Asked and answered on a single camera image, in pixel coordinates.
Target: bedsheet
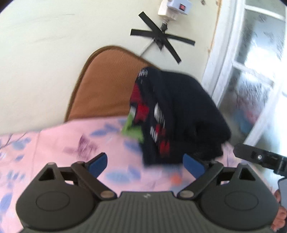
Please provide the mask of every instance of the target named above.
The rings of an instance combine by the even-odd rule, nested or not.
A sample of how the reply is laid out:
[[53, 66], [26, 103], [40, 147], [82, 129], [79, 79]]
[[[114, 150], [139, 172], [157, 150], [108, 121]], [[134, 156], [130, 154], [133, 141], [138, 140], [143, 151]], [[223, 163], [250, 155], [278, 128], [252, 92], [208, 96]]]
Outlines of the bedsheet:
[[[0, 136], [0, 233], [22, 229], [15, 204], [26, 186], [48, 162], [58, 167], [88, 161], [101, 152], [108, 166], [98, 177], [117, 195], [121, 191], [167, 191], [175, 194], [194, 177], [183, 166], [142, 164], [142, 151], [136, 140], [121, 135], [126, 117], [74, 120], [39, 132]], [[222, 145], [218, 161], [237, 166], [240, 159], [233, 147]]]

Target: brown cushion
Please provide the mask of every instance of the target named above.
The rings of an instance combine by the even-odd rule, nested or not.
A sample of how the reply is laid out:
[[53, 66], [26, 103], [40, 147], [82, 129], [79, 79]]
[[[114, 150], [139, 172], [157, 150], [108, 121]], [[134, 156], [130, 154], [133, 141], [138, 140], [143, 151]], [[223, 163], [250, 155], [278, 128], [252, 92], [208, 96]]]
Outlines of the brown cushion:
[[153, 65], [120, 47], [97, 50], [81, 71], [65, 120], [127, 115], [135, 79], [146, 66]]

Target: black tape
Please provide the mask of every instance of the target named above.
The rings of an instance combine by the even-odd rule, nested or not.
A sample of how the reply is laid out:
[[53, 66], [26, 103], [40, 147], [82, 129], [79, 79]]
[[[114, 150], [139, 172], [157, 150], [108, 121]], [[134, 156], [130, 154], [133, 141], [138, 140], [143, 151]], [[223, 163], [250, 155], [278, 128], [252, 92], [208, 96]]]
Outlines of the black tape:
[[178, 64], [181, 62], [181, 59], [167, 39], [170, 38], [178, 40], [194, 46], [195, 41], [193, 40], [171, 34], [165, 34], [144, 12], [141, 12], [139, 14], [139, 17], [145, 22], [145, 24], [151, 29], [151, 31], [132, 29], [131, 36], [144, 36], [154, 38], [157, 43], [161, 43], [168, 49], [168, 51], [171, 53], [171, 55], [174, 57]]

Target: cream wall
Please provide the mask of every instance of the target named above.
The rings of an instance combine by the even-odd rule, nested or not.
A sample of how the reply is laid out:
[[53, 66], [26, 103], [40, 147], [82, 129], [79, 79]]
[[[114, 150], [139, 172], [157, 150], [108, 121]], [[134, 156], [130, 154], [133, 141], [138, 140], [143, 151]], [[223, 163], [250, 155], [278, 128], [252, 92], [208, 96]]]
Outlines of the cream wall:
[[[182, 59], [156, 46], [144, 58], [162, 69], [201, 80], [215, 30], [216, 0], [191, 0], [190, 15], [168, 24], [168, 33], [196, 41], [172, 41]], [[106, 45], [140, 53], [150, 41], [129, 36], [148, 29], [144, 11], [158, 26], [161, 0], [14, 0], [0, 13], [0, 134], [36, 130], [63, 122], [67, 104], [86, 59]]]

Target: hand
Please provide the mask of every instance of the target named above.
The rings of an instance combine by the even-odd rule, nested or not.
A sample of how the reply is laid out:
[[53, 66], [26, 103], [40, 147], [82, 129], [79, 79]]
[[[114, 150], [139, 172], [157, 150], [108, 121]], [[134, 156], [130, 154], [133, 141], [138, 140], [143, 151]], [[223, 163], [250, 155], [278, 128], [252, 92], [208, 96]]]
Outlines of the hand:
[[[274, 196], [279, 203], [281, 201], [281, 194], [279, 189], [274, 193]], [[273, 231], [277, 231], [278, 229], [285, 226], [285, 218], [287, 217], [287, 210], [283, 206], [279, 206], [278, 213], [271, 225], [271, 229]]]

